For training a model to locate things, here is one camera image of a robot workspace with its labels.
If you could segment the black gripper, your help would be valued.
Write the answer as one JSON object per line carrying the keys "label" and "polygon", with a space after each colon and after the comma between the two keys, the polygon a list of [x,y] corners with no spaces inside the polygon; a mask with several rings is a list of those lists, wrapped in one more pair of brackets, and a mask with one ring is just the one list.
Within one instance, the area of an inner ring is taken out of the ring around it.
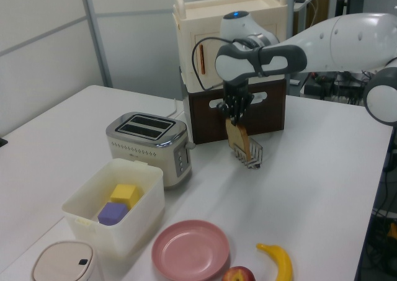
{"label": "black gripper", "polygon": [[249,92],[248,82],[248,80],[223,82],[224,98],[216,107],[231,124],[240,121],[254,99],[254,95]]}

